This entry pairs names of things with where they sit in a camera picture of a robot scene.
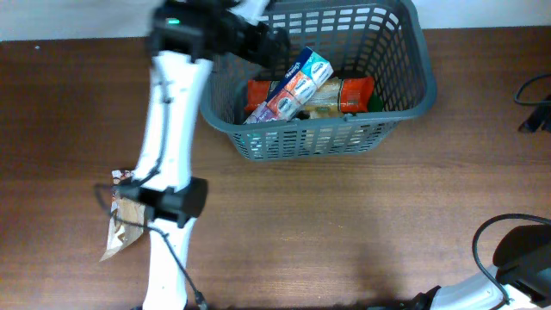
brown wooden surface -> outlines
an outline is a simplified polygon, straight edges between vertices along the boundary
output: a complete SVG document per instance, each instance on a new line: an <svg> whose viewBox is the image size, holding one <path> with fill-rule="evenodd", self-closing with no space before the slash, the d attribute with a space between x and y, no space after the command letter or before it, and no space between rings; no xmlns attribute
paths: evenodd
<svg viewBox="0 0 551 310"><path fill-rule="evenodd" d="M477 271L471 238L506 212L551 216L551 136L517 126L512 95L551 71L551 28L425 32L434 108L360 156L252 163L198 120L193 169L210 196L189 271L221 307L413 297ZM0 308L128 309L149 243L104 263L91 186L134 166L148 102L142 40L0 44ZM492 227L490 263L519 222Z"/></svg>

